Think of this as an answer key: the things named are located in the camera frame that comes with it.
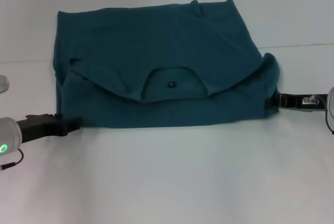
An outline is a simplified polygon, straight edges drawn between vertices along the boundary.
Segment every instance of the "teal shirt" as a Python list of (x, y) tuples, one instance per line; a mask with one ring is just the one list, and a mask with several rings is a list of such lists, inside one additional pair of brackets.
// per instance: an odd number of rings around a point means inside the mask
[(260, 119), (277, 89), (232, 0), (58, 13), (57, 111), (85, 126), (194, 126)]

